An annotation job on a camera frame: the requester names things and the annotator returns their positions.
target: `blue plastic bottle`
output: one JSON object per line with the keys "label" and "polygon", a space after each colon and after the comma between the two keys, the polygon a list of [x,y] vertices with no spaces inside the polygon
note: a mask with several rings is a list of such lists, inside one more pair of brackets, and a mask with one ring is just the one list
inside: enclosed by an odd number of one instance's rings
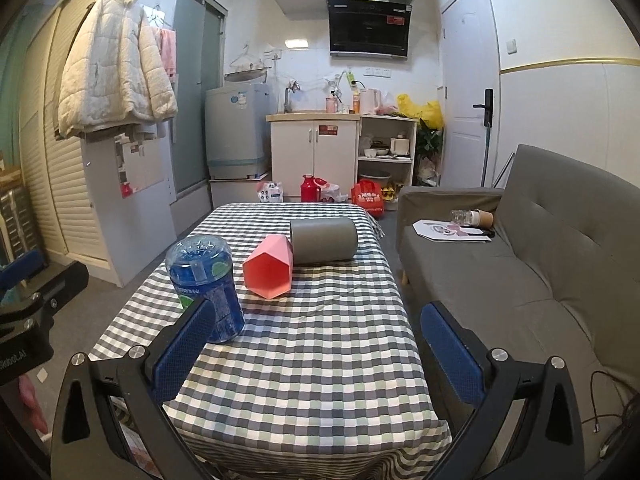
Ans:
{"label": "blue plastic bottle", "polygon": [[166,271],[183,307],[204,296],[216,310],[210,343],[235,338],[244,327],[244,315],[234,285],[229,245],[212,235],[189,236],[174,244],[164,260]]}

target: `red label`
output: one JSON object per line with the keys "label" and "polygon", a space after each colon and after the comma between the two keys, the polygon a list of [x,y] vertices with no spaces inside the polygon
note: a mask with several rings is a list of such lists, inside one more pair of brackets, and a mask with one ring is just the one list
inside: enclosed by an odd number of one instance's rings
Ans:
{"label": "red label", "polygon": [[337,135],[338,126],[318,126],[318,135]]}
{"label": "red label", "polygon": [[388,25],[404,25],[404,18],[401,16],[387,16],[386,22]]}

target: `gray cylinder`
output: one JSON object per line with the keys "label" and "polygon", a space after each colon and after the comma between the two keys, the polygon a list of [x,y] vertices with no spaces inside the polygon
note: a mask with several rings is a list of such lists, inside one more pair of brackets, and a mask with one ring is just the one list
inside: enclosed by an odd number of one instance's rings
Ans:
{"label": "gray cylinder", "polygon": [[350,218],[310,218],[291,221],[295,265],[351,260],[358,250],[358,232]]}

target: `gray sofa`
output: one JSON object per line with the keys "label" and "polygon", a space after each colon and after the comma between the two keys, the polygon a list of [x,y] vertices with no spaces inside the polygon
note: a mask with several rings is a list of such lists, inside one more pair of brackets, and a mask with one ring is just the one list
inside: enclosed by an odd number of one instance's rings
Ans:
{"label": "gray sofa", "polygon": [[[449,219],[452,209],[495,212],[486,244],[419,237],[419,219]],[[440,300],[487,348],[543,363],[564,358],[581,420],[593,416],[590,379],[604,370],[640,390],[640,189],[588,164],[521,145],[504,192],[407,188],[398,209],[398,252],[410,289],[407,310],[436,412],[455,434],[471,413],[460,403],[420,330],[420,311]],[[593,378],[599,415],[622,413],[630,393]],[[514,404],[489,462],[504,451],[519,413]],[[619,419],[582,425],[585,464]]]}

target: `ceiling light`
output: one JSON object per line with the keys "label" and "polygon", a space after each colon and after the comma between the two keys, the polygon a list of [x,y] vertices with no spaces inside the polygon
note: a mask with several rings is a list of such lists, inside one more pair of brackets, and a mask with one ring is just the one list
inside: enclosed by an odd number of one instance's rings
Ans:
{"label": "ceiling light", "polygon": [[309,48],[309,42],[307,40],[287,40],[284,42],[287,48]]}

